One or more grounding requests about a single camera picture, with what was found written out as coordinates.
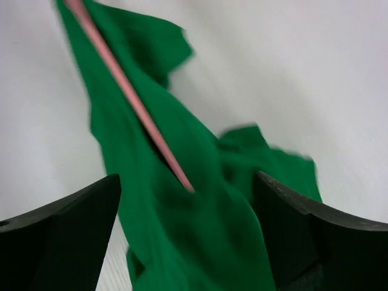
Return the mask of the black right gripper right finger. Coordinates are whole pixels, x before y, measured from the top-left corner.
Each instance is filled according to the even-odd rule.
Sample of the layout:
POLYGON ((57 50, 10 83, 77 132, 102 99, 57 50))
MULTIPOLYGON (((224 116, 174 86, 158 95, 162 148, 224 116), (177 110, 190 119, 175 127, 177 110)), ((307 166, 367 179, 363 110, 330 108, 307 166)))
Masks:
POLYGON ((257 215, 277 290, 387 290, 387 224, 315 201, 259 172, 257 215))

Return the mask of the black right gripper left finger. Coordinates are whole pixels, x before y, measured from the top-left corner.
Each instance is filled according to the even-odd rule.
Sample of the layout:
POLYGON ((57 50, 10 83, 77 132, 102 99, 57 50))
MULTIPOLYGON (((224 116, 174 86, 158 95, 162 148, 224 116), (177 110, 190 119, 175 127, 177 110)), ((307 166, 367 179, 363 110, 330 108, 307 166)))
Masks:
POLYGON ((109 175, 1 221, 1 290, 95 290, 120 196, 109 175))

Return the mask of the green t shirt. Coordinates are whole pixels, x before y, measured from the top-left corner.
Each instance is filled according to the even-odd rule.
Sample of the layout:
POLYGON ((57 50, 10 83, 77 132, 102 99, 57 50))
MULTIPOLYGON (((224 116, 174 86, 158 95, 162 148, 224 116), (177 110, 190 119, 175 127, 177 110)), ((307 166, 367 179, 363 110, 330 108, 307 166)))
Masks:
POLYGON ((84 3, 193 189, 177 179, 64 1, 56 6, 90 98, 90 130, 121 179, 118 215, 134 290, 318 290, 301 224, 261 202, 257 172, 320 200, 312 159, 268 145, 255 124, 214 135, 169 92, 192 55, 181 27, 84 3))

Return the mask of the pink wire hanger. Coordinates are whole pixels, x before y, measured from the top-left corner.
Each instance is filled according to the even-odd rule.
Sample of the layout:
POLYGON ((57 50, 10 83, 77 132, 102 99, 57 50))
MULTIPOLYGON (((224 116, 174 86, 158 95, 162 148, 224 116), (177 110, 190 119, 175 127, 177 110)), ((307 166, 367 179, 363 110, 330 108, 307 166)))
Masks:
POLYGON ((153 140, 154 144, 165 158, 167 164, 170 166, 172 172, 175 174, 180 183, 190 192, 194 192, 191 182, 181 168, 179 162, 175 158, 174 154, 167 145, 161 132, 158 130, 153 119, 149 115, 147 109, 142 103, 141 99, 137 95, 132 84, 126 77, 121 66, 114 57, 112 51, 109 49, 104 38, 98 31, 95 23, 89 15, 87 8, 83 1, 66 1, 68 8, 74 14, 78 24, 82 27, 84 33, 88 36, 90 42, 93 44, 95 50, 98 52, 101 59, 104 61, 105 66, 110 71, 112 77, 122 90, 123 94, 127 98, 128 102, 132 106, 132 109, 136 113, 137 117, 141 121, 142 125, 147 130, 147 133, 153 140))

